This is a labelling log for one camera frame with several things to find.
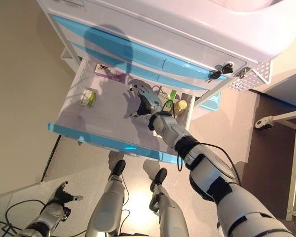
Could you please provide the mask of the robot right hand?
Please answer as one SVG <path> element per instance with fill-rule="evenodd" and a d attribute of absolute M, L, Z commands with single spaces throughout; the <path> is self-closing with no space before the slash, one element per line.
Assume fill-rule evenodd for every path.
<path fill-rule="evenodd" d="M 135 92 L 141 101 L 139 108 L 130 115 L 131 118 L 153 115 L 157 112 L 161 112 L 161 101 L 151 89 L 144 87 L 143 85 L 134 85 L 130 88 L 130 91 Z"/>

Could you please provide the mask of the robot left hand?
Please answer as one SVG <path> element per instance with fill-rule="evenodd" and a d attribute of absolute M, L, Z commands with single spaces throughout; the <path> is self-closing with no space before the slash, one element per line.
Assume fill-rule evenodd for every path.
<path fill-rule="evenodd" d="M 59 185 L 59 187 L 54 192 L 53 199 L 60 200 L 63 203 L 83 200 L 83 196 L 73 196 L 66 192 L 64 188 L 67 184 L 68 181 L 65 181 Z"/>

